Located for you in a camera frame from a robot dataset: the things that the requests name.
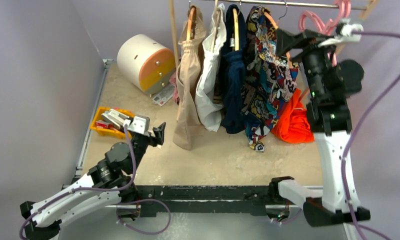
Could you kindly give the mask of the colourful comic print shorts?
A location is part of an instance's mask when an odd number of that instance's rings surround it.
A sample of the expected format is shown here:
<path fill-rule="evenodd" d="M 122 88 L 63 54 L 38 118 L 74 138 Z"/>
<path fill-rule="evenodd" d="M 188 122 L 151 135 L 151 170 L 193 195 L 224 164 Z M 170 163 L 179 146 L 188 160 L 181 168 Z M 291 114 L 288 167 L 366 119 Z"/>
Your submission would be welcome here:
<path fill-rule="evenodd" d="M 264 152 L 263 138 L 277 125 L 297 89 L 299 65 L 287 55 L 276 55 L 277 28 L 270 10 L 252 7 L 246 19 L 241 113 L 248 145 L 256 152 Z"/>

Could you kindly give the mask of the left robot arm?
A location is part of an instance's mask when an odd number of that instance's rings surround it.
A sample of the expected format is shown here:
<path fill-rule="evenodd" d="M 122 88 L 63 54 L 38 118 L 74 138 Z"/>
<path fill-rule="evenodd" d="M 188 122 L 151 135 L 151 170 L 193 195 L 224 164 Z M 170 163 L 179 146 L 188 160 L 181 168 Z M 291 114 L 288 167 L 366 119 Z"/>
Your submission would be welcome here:
<path fill-rule="evenodd" d="M 108 205 L 140 205 L 161 200 L 143 198 L 135 185 L 137 169 L 148 147 L 160 147 L 165 141 L 166 122 L 149 131 L 149 121 L 134 117 L 125 121 L 125 142 L 113 144 L 95 166 L 78 180 L 47 199 L 20 205 L 24 222 L 21 240 L 51 240 L 62 227 Z"/>

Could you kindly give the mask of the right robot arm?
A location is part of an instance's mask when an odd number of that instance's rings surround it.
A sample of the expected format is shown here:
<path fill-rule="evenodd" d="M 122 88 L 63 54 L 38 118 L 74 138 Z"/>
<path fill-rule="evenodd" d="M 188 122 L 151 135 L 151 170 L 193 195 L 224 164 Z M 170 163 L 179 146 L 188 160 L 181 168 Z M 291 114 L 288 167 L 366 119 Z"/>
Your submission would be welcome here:
<path fill-rule="evenodd" d="M 276 204 L 284 200 L 294 203 L 311 227 L 369 220 L 370 211 L 361 206 L 355 191 L 347 148 L 353 130 L 347 100 L 362 90 L 363 67 L 353 59 L 333 64 L 335 37 L 309 29 L 294 34 L 279 28 L 276 38 L 277 56 L 300 50 L 291 62 L 302 63 L 310 90 L 306 116 L 318 146 L 323 186 L 317 192 L 290 176 L 275 177 L 269 184 L 270 200 Z"/>

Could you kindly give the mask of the beige hanging shorts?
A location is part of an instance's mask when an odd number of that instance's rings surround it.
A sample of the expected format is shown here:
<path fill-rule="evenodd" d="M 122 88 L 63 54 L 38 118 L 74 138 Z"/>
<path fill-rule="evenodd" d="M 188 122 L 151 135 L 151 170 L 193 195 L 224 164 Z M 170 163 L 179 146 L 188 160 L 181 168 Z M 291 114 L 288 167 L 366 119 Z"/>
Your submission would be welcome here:
<path fill-rule="evenodd" d="M 192 148 L 192 137 L 203 132 L 195 105 L 196 87 L 202 72 L 204 53 L 202 42 L 206 27 L 201 10 L 192 4 L 187 12 L 178 45 L 181 60 L 176 70 L 176 86 L 179 95 L 179 115 L 173 134 L 173 142 L 182 149 Z"/>

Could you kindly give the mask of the white hanging shorts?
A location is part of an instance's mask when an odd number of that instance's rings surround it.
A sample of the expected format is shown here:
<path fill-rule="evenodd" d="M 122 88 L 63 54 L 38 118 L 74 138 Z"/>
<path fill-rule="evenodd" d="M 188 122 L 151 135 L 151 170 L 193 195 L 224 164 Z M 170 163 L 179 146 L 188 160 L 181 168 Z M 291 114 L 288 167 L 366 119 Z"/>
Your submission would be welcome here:
<path fill-rule="evenodd" d="M 222 121 L 222 103 L 215 103 L 215 83 L 220 66 L 220 52 L 227 40 L 225 5 L 216 6 L 211 16 L 210 30 L 202 42 L 203 69 L 195 90 L 194 103 L 198 118 L 209 132 L 217 132 Z"/>

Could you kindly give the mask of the pink plastic hanger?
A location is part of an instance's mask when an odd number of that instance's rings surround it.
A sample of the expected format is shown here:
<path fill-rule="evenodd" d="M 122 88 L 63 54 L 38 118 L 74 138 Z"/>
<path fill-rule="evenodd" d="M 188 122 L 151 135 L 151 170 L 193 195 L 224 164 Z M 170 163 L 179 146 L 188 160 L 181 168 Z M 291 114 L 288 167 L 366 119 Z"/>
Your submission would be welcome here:
<path fill-rule="evenodd" d="M 352 8 L 350 0 L 335 0 L 334 4 L 338 8 L 338 15 L 335 19 L 330 18 L 324 23 L 316 13 L 310 10 L 304 10 L 298 20 L 298 30 L 303 32 L 306 29 L 306 20 L 309 19 L 315 26 L 317 32 L 324 35 L 331 35 L 339 21 L 350 15 Z"/>

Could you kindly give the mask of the navy hanging shorts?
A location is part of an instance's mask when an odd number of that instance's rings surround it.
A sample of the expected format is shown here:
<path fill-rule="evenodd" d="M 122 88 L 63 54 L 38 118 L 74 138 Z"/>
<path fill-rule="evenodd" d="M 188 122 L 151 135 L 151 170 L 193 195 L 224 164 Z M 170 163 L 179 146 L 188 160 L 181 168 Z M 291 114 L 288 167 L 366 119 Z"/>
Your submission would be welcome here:
<path fill-rule="evenodd" d="M 235 42 L 235 20 L 238 20 L 239 49 L 234 50 L 231 43 Z M 242 113 L 242 86 L 246 79 L 246 67 L 243 60 L 244 48 L 247 43 L 247 28 L 243 14 L 237 5 L 228 7 L 225 16 L 226 41 L 220 50 L 220 89 L 224 106 L 224 117 L 221 125 L 228 134 L 237 134 L 245 129 Z"/>

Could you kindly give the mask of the yellow plastic bin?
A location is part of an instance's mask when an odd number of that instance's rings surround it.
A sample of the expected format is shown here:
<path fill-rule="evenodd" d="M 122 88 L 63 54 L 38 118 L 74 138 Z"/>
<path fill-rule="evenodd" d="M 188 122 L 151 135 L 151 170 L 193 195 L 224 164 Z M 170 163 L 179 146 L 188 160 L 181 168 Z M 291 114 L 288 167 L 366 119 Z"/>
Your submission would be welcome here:
<path fill-rule="evenodd" d="M 100 106 L 96 113 L 94 114 L 94 117 L 91 121 L 90 124 L 90 129 L 97 132 L 100 136 L 110 136 L 110 137 L 115 137 L 118 139 L 123 140 L 126 136 L 123 132 L 123 130 L 117 130 L 114 127 L 107 127 L 106 121 L 103 120 L 102 114 L 105 114 L 106 112 L 109 112 L 112 110 L 113 112 L 119 112 L 121 115 L 125 115 L 129 118 L 133 118 L 135 115 L 126 110 L 126 109 L 120 109 L 120 108 L 110 108 L 110 107 L 102 107 Z"/>

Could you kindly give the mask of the paper label card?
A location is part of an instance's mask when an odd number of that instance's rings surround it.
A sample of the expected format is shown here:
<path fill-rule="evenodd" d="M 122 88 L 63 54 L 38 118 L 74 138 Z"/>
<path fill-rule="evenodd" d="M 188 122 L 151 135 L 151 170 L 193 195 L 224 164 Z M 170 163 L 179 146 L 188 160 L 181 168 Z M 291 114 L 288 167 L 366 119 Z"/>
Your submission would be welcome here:
<path fill-rule="evenodd" d="M 163 106 L 173 97 L 174 89 L 174 85 L 168 84 L 160 92 L 152 96 L 152 101 L 159 106 Z"/>

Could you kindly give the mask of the pink patterned garment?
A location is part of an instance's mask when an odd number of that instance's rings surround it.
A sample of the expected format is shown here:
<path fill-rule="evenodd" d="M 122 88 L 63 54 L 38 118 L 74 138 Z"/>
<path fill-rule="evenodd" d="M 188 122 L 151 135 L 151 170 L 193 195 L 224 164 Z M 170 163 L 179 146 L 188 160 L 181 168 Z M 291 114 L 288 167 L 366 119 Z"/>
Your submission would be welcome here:
<path fill-rule="evenodd" d="M 177 88 L 177 73 L 174 72 L 170 79 L 169 83 L 173 86 L 173 94 L 172 94 L 172 99 L 173 101 L 178 105 L 180 103 L 180 97 L 178 93 L 178 88 Z"/>

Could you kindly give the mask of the orange garment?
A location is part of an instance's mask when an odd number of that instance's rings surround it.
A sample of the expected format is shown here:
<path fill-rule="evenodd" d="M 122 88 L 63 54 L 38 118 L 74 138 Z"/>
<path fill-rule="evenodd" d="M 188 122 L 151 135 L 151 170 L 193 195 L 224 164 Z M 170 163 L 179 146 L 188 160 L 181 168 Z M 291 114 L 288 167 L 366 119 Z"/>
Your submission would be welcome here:
<path fill-rule="evenodd" d="M 271 133 L 289 144 L 312 143 L 314 134 L 307 119 L 307 110 L 301 102 L 302 91 L 296 89 Z"/>

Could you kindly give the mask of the white round drawer cabinet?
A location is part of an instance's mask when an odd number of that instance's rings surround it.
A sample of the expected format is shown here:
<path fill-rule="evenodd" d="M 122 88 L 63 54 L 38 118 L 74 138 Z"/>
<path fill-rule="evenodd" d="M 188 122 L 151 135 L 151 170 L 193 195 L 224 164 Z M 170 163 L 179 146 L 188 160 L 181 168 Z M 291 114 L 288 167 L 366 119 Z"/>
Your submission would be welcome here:
<path fill-rule="evenodd" d="M 176 69 L 172 50 L 145 34 L 137 34 L 124 42 L 116 62 L 119 71 L 147 95 L 162 91 Z"/>

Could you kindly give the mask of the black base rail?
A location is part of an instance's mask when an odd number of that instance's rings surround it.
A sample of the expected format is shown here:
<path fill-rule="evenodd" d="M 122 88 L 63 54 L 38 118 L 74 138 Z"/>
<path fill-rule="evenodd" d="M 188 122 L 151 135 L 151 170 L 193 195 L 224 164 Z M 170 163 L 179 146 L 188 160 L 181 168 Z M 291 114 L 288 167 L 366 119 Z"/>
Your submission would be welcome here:
<path fill-rule="evenodd" d="M 139 185 L 130 200 L 140 203 L 140 216 L 157 213 L 250 214 L 266 216 L 284 209 L 286 201 L 272 197 L 268 185 Z"/>

